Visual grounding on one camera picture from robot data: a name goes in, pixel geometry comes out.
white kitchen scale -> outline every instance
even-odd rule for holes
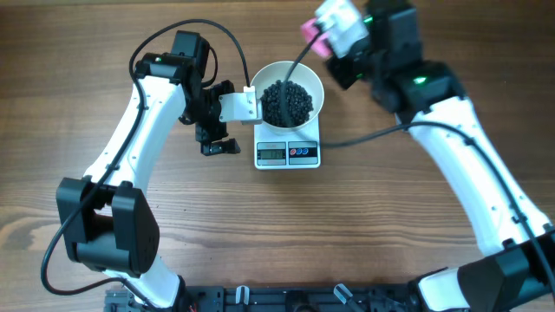
[[[254,126],[254,166],[260,170],[308,169],[320,166],[318,118],[297,131],[276,132],[266,123]]]

wooden table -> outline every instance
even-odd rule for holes
[[[87,3],[56,0],[55,3]],[[103,291],[57,297],[39,267],[59,227],[56,187],[79,178],[127,105],[127,62],[154,31],[209,18],[240,41],[253,77],[304,46],[298,27],[320,1],[18,6],[0,8],[0,309],[97,311]],[[515,178],[555,217],[555,23],[552,0],[418,1],[427,57],[448,62]],[[219,80],[244,85],[238,53],[219,30],[192,25],[217,50]],[[173,32],[145,51],[171,48]],[[322,60],[326,140],[393,125],[357,83],[343,92]],[[207,73],[212,72],[212,65]],[[189,285],[402,283],[480,258],[464,211],[426,153],[402,133],[326,150],[317,170],[260,172],[252,127],[230,125],[240,155],[204,157],[194,128],[176,124],[148,189],[160,251]],[[103,276],[58,246],[52,283],[73,289]],[[550,300],[522,310],[551,310]]]

bowl of dark berries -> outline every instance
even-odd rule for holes
[[[264,123],[275,132],[296,131],[311,122],[323,105],[323,85],[312,69],[299,63],[287,82],[283,79],[293,62],[272,63],[252,78],[257,99],[262,102]],[[286,116],[281,111],[280,96],[285,84],[285,106],[293,127],[287,127]]]

white bowl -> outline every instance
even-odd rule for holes
[[[293,62],[291,61],[281,61],[272,63],[260,69],[254,78],[252,78],[251,82],[251,85],[256,87],[257,99],[260,99],[262,94],[264,94],[264,90],[276,83],[277,80],[283,81],[292,64]],[[312,106],[314,110],[309,112],[308,121],[296,127],[276,127],[264,121],[264,124],[268,128],[278,133],[297,131],[298,129],[306,126],[309,122],[315,119],[316,116],[318,116],[318,113],[320,113],[323,106],[323,85],[320,78],[318,78],[318,75],[316,75],[312,69],[298,63],[289,80],[303,87],[306,90],[306,93],[312,96]]]

pink object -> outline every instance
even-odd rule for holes
[[[314,26],[316,23],[316,18],[310,19],[308,22],[301,25],[301,33],[304,36],[304,40],[308,43],[318,34],[318,28]],[[321,35],[314,45],[312,45],[312,50],[316,52],[316,54],[320,55],[320,57],[330,57],[332,52],[328,45],[326,44],[325,40],[328,38],[328,34]]]

